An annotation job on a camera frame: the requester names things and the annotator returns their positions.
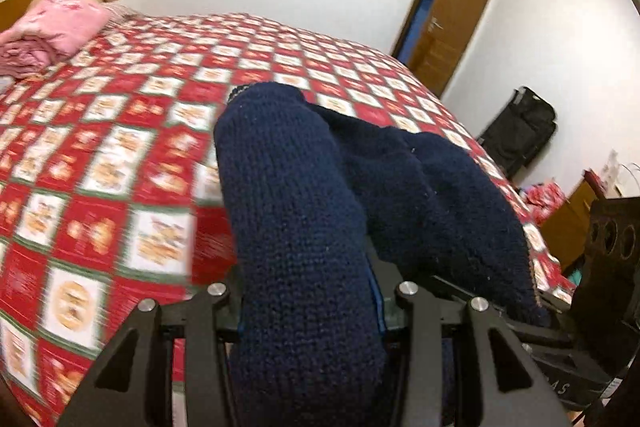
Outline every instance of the door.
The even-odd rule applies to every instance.
[[[440,96],[471,40],[488,0],[434,0],[407,66]]]

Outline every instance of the patterned blanket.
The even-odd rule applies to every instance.
[[[246,14],[136,17],[0,98],[0,370],[39,425],[140,299],[188,298],[234,263],[212,130],[234,86],[267,80],[465,149],[521,219],[538,285],[559,284],[510,184],[395,59]]]

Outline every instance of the pink blanket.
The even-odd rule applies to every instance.
[[[0,34],[0,74],[24,78],[72,57],[109,17],[91,0],[41,0]]]

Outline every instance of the navy blue knit sweater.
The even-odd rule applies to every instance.
[[[403,272],[427,270],[544,322],[522,227],[448,140],[379,128],[279,84],[237,94],[214,139],[245,284],[231,358],[244,427],[388,425],[395,384],[367,233]]]

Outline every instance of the black bag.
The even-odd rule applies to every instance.
[[[508,180],[528,166],[555,133],[554,108],[529,87],[514,90],[511,100],[478,138]]]

